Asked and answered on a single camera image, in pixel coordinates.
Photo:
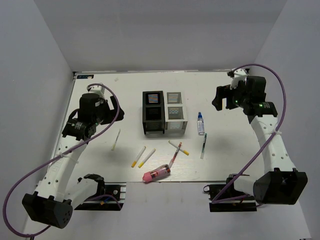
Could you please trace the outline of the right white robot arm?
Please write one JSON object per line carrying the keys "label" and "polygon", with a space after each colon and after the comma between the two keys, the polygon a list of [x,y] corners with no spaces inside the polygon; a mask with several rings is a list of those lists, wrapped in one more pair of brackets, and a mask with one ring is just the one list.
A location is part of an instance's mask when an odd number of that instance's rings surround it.
{"label": "right white robot arm", "polygon": [[266,83],[264,77],[248,76],[216,89],[212,105],[218,111],[226,99],[228,110],[242,108],[247,116],[260,146],[255,157],[262,156],[264,172],[260,178],[244,175],[243,170],[229,177],[225,187],[212,199],[213,204],[221,203],[221,195],[226,192],[233,200],[245,194],[262,205],[295,205],[307,185],[307,174],[297,170],[279,133],[283,120],[278,119],[274,103],[266,101]]}

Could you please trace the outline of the red pen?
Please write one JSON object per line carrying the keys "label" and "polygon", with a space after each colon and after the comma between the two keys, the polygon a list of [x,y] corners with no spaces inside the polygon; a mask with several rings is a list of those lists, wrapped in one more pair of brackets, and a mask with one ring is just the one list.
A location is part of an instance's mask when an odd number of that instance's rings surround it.
{"label": "red pen", "polygon": [[175,159],[176,159],[176,157],[177,157],[177,155],[178,155],[178,152],[179,152],[179,148],[176,149],[176,151],[175,151],[172,159],[170,160],[170,162],[169,162],[169,164],[168,164],[169,168],[171,168],[172,165],[174,164],[174,161],[175,161]]}

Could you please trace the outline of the small blue spray bottle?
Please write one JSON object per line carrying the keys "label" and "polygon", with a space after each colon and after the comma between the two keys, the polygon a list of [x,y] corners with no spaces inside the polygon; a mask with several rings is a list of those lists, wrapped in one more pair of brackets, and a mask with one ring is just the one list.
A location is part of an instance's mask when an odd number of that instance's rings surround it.
{"label": "small blue spray bottle", "polygon": [[200,136],[205,134],[204,119],[201,112],[199,112],[197,116],[197,132]]}

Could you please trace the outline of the white yellow marker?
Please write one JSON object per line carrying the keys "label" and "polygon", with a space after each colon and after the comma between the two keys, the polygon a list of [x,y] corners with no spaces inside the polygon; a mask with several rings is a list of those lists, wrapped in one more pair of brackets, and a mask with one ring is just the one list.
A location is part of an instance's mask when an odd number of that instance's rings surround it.
{"label": "white yellow marker", "polygon": [[135,160],[133,161],[131,167],[134,168],[135,165],[137,164],[137,162],[139,161],[139,159],[141,158],[142,154],[144,153],[144,151],[146,150],[146,146],[144,146],[140,152],[138,153],[137,157],[135,158]]}
{"label": "white yellow marker", "polygon": [[120,133],[121,133],[121,129],[119,129],[118,132],[117,132],[117,136],[116,136],[115,141],[114,141],[114,143],[112,145],[112,148],[111,148],[112,151],[115,150],[115,147],[116,147],[117,141],[119,139]]}
{"label": "white yellow marker", "polygon": [[138,165],[138,168],[141,168],[155,152],[156,152],[156,149],[154,148],[154,149],[144,158],[144,160]]}
{"label": "white yellow marker", "polygon": [[169,143],[170,145],[172,145],[173,147],[175,147],[176,149],[179,149],[179,151],[181,151],[181,152],[184,153],[185,155],[187,155],[187,156],[189,155],[189,152],[188,152],[188,151],[182,149],[181,147],[179,147],[178,145],[176,145],[175,143],[173,143],[171,140],[169,140],[168,143]]}

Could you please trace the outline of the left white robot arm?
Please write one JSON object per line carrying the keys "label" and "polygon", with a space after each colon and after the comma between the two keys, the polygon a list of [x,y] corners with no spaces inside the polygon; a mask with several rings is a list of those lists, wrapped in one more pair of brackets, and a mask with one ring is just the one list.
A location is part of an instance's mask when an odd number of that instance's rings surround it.
{"label": "left white robot arm", "polygon": [[97,136],[97,126],[111,125],[124,118],[124,111],[112,95],[110,109],[102,92],[84,93],[79,107],[68,117],[62,130],[60,146],[65,152],[49,167],[44,178],[32,194],[25,194],[22,205],[35,222],[63,229],[70,221],[73,210],[86,200],[99,200],[105,196],[104,178],[88,173],[67,188],[72,172],[90,140]]}

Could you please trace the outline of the green capped pen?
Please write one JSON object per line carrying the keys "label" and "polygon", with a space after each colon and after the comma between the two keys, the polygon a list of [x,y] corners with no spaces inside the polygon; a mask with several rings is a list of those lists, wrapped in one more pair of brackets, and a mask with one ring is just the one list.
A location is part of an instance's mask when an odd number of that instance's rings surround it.
{"label": "green capped pen", "polygon": [[205,155],[205,147],[206,147],[206,141],[207,141],[207,133],[204,134],[204,139],[203,139],[203,143],[202,143],[202,149],[201,149],[201,154],[200,154],[200,159],[204,159],[204,155]]}

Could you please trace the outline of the pink pencil case tube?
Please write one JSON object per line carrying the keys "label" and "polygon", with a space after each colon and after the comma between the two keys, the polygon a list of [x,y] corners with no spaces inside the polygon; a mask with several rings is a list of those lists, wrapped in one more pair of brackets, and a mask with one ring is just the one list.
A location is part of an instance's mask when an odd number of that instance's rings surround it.
{"label": "pink pencil case tube", "polygon": [[142,176],[142,180],[145,183],[150,183],[154,182],[160,179],[163,179],[164,177],[168,176],[171,174],[171,169],[168,164],[163,164],[159,166],[158,168],[148,171],[144,173]]}

